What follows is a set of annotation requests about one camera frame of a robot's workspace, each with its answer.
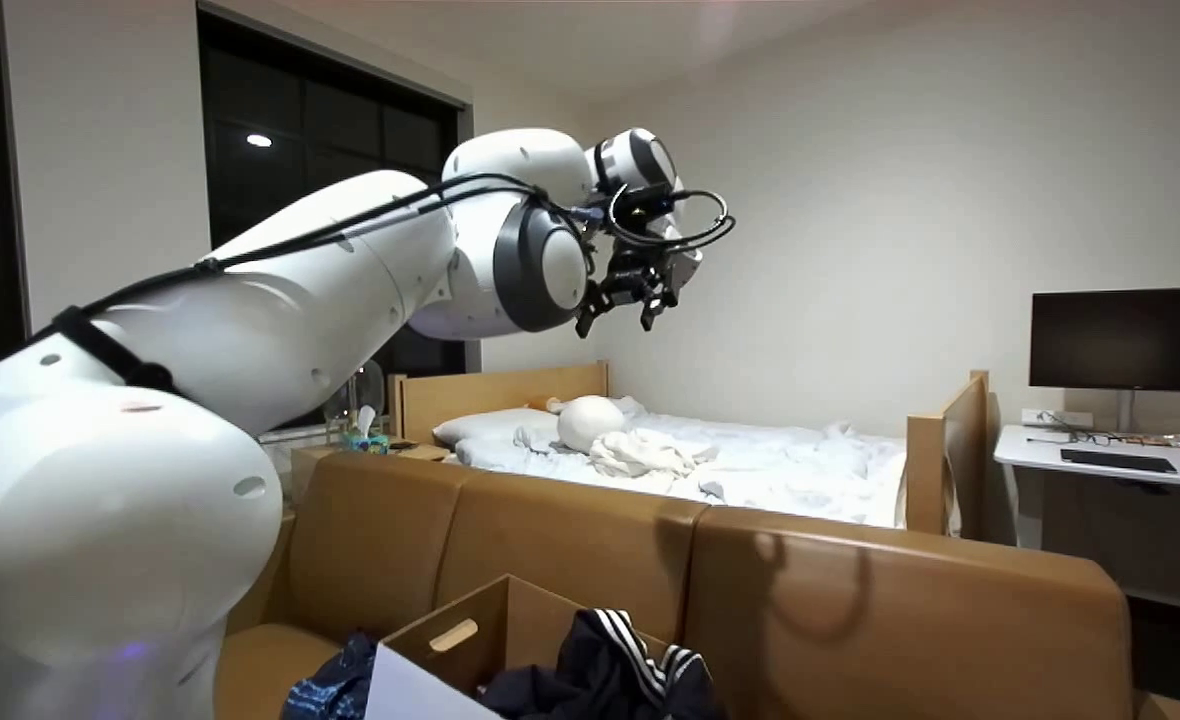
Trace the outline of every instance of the pillow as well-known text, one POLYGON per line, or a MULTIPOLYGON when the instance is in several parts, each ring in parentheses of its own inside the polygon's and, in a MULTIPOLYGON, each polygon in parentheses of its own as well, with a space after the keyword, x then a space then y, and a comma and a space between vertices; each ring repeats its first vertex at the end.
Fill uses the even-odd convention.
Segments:
POLYGON ((560 446, 587 454, 599 433, 629 423, 629 411, 608 396, 577 396, 555 418, 560 446))
POLYGON ((496 410, 496 411, 471 411, 471 418, 450 418, 431 429, 431 440, 443 448, 455 448, 459 440, 515 440, 515 433, 555 433, 550 411, 536 410, 496 410))

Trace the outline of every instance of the white bedsheet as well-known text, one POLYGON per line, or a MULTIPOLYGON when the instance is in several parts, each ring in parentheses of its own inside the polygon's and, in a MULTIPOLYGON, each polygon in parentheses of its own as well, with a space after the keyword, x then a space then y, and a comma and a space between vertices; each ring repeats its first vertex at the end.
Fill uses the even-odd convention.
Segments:
POLYGON ((902 440, 845 423, 759 429, 641 411, 593 454, 530 429, 511 440, 463 440, 455 456, 489 473, 898 529, 902 440))

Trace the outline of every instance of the wall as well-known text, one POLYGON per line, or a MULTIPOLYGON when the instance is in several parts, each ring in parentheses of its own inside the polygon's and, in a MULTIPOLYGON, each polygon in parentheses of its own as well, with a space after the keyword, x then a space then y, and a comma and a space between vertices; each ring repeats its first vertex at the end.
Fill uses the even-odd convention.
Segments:
MULTIPOLYGON (((471 129, 550 123, 577 107, 392 31, 337 29, 307 0, 205 5, 349 66, 471 103, 471 129)), ((32 329, 67 305, 206 253, 195 0, 5 0, 18 235, 32 329)), ((587 359, 572 331, 484 343, 484 369, 587 359)))
POLYGON ((898 433, 990 369, 1015 418, 1064 406, 1025 384, 1030 289, 1180 284, 1180 0, 873 5, 594 122, 740 216, 650 339, 603 324, 663 410, 898 433))

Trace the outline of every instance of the bed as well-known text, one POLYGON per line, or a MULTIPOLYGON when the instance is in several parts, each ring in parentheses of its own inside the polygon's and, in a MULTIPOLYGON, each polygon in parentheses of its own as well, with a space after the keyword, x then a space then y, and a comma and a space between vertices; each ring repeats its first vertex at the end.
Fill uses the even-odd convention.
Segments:
POLYGON ((864 436, 845 423, 776 429, 713 423, 635 410, 641 436, 674 436, 695 454, 687 473, 614 477, 599 456, 555 454, 555 436, 524 429, 524 411, 548 411, 548 399, 614 396, 608 363, 530 369, 530 374, 463 374, 463 378, 392 378, 387 423, 402 446, 439 446, 443 423, 476 418, 521 418, 502 440, 449 440, 459 473, 521 473, 572 486, 608 486, 663 491, 708 505, 742 505, 768 513, 911 529, 934 538, 981 538, 981 487, 989 433, 989 374, 973 374, 934 411, 908 418, 902 436, 864 436))

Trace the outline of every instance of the beige sofa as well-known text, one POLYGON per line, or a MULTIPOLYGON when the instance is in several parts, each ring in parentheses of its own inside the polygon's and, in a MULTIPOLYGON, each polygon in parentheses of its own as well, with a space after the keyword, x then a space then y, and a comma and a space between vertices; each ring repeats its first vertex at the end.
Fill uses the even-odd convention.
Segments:
POLYGON ((216 709, 278 718, 338 638, 501 571, 701 649, 731 718, 1168 718, 1087 561, 349 454, 235 608, 216 709))

